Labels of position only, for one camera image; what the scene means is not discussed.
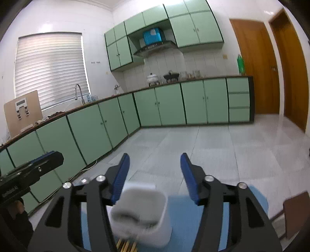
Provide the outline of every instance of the wooden board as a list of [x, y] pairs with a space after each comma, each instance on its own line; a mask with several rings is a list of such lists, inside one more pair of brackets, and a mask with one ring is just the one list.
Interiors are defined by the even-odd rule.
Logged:
[[276, 57], [263, 22], [231, 19], [246, 75], [253, 75], [256, 114], [278, 114], [280, 87]]
[[284, 115], [303, 131], [308, 117], [308, 74], [303, 50], [284, 9], [270, 21], [284, 77]]
[[[29, 115], [26, 116], [25, 109], [21, 108], [21, 119], [18, 119], [15, 103], [23, 98], [26, 98]], [[34, 126], [36, 121], [43, 119], [37, 90], [11, 100], [3, 107], [11, 138], [19, 135], [28, 126]]]

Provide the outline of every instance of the white plastic bin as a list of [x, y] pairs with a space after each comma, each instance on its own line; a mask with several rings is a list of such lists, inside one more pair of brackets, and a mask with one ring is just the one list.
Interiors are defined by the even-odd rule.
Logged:
[[130, 188], [124, 191], [109, 212], [113, 234], [164, 247], [172, 232], [167, 204], [167, 195], [158, 190]]

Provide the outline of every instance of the brown chair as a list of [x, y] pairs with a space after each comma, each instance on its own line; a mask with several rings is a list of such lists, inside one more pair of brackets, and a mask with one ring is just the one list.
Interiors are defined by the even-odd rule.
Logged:
[[284, 237], [290, 239], [296, 234], [305, 224], [310, 216], [310, 197], [307, 191], [289, 198], [283, 202], [283, 210], [272, 217], [273, 222], [284, 214], [285, 233], [279, 238]]

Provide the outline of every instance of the cutting board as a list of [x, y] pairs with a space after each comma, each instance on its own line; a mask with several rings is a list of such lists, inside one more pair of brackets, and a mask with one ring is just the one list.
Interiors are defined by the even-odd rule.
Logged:
[[[18, 119], [16, 102], [23, 99], [26, 99], [29, 115], [26, 115], [25, 108], [21, 107], [19, 110], [21, 119]], [[18, 136], [23, 131], [34, 126], [36, 121], [43, 119], [37, 90], [11, 100], [5, 103], [3, 107], [11, 138]]]

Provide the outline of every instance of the window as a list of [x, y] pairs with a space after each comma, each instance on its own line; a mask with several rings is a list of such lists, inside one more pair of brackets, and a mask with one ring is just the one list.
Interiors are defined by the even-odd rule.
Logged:
[[41, 109], [75, 98], [75, 84], [90, 93], [84, 67], [82, 35], [49, 33], [18, 40], [15, 97], [37, 90]]

